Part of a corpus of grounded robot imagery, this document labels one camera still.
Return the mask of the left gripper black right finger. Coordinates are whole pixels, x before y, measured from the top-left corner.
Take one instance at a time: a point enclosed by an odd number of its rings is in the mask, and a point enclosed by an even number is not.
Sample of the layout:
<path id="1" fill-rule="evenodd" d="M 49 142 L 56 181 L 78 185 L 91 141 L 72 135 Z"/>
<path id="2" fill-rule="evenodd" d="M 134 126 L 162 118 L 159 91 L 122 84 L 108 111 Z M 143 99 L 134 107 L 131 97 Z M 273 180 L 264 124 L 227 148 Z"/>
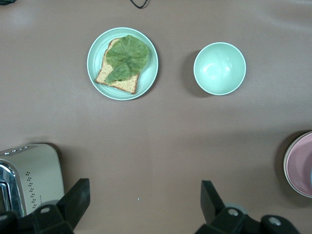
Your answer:
<path id="1" fill-rule="evenodd" d="M 213 183 L 209 180 L 201 182 L 200 206 L 206 223 L 197 234 L 239 234 L 246 215 L 235 207 L 225 206 Z"/>

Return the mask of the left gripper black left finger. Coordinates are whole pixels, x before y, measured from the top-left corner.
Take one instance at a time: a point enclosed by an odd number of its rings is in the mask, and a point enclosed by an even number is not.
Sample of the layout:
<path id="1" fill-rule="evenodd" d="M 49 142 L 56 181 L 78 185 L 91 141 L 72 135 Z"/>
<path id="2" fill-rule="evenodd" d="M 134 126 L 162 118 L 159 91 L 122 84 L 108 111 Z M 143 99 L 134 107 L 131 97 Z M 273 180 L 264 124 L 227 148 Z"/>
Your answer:
<path id="1" fill-rule="evenodd" d="M 72 234 L 90 205 L 90 181 L 79 179 L 55 204 L 45 204 L 32 213 L 36 234 Z"/>

